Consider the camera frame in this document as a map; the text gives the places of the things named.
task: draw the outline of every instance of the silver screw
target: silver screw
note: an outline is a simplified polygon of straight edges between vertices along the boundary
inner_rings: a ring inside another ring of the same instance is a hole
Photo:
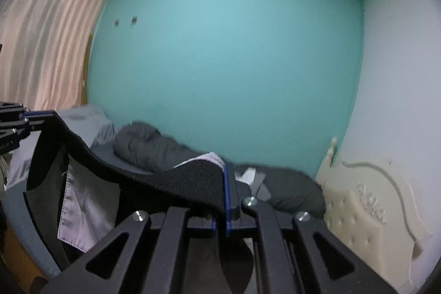
[[[246,205],[247,207],[255,206],[257,204],[257,198],[256,197],[247,197],[244,198],[242,203]]]
[[[311,215],[308,212],[297,212],[295,217],[299,222],[307,222],[310,220]]]
[[[137,221],[137,222],[143,222],[147,219],[149,215],[147,214],[147,212],[145,211],[136,211],[133,215],[132,218]]]

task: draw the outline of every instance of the striped curtain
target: striped curtain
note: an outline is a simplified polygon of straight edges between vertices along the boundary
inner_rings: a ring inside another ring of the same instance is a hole
[[[104,0],[0,0],[0,100],[33,110],[80,101],[89,34]]]

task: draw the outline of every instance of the carved floral ornament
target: carved floral ornament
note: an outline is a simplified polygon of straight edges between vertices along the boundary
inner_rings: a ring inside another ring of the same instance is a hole
[[[367,192],[365,184],[358,183],[357,189],[360,194],[360,202],[364,210],[370,214],[372,218],[379,221],[382,225],[385,225],[387,223],[384,217],[386,211],[378,204],[378,198],[372,196],[372,192]]]

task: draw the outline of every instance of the dark gray comforter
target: dark gray comforter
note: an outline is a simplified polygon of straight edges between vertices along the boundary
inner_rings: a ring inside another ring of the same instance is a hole
[[[161,135],[158,129],[142,122],[124,126],[116,135],[113,148],[123,160],[154,173],[170,170],[203,153]],[[310,177],[289,168],[234,165],[235,172],[240,175],[250,167],[266,175],[263,183],[271,193],[268,202],[276,210],[291,213],[308,211],[317,218],[323,218],[325,199],[320,187]]]

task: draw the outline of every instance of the tufted headboard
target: tufted headboard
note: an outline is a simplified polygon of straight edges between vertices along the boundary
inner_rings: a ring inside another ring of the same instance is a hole
[[[391,160],[332,163],[335,146],[332,140],[316,176],[327,227],[400,294],[411,293],[414,246],[431,235],[412,189]]]

